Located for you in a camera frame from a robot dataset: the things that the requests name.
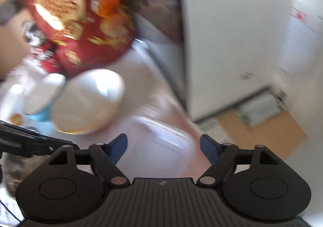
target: ribbed black surface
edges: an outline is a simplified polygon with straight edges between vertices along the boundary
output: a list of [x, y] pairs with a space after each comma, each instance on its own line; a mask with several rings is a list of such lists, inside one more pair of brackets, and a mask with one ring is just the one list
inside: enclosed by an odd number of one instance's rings
[[125, 189], [111, 191], [95, 212], [65, 224], [26, 220], [19, 226], [62, 227], [182, 227], [182, 226], [282, 226], [308, 227], [301, 219], [286, 223], [252, 222], [236, 215], [215, 190], [199, 188], [191, 179], [136, 179]]

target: red food package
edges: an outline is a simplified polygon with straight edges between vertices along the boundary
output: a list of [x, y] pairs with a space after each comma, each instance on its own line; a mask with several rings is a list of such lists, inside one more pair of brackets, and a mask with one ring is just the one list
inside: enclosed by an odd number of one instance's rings
[[71, 76], [122, 56], [135, 37], [122, 0], [24, 0]]

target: blue bowl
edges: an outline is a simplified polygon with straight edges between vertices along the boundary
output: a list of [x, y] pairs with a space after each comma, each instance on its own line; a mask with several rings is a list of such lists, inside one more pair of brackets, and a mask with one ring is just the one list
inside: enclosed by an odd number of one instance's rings
[[22, 112], [36, 121], [49, 120], [51, 108], [66, 84], [65, 76], [52, 73], [44, 76], [25, 96]]

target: black cable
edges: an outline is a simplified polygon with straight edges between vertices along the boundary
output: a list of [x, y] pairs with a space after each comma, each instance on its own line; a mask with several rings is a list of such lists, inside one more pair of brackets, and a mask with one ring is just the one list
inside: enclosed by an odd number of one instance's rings
[[6, 208], [6, 210], [13, 216], [15, 217], [15, 219], [21, 223], [21, 220], [19, 220], [8, 208], [6, 205], [4, 205], [4, 203], [0, 200], [1, 204]]

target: clear plastic container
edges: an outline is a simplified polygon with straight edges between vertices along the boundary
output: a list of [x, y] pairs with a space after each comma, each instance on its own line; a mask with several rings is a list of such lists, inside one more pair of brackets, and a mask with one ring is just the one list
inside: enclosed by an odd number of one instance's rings
[[181, 177], [195, 155], [190, 135], [160, 121], [134, 116], [113, 131], [119, 133], [128, 136], [128, 148], [117, 167], [130, 181]]

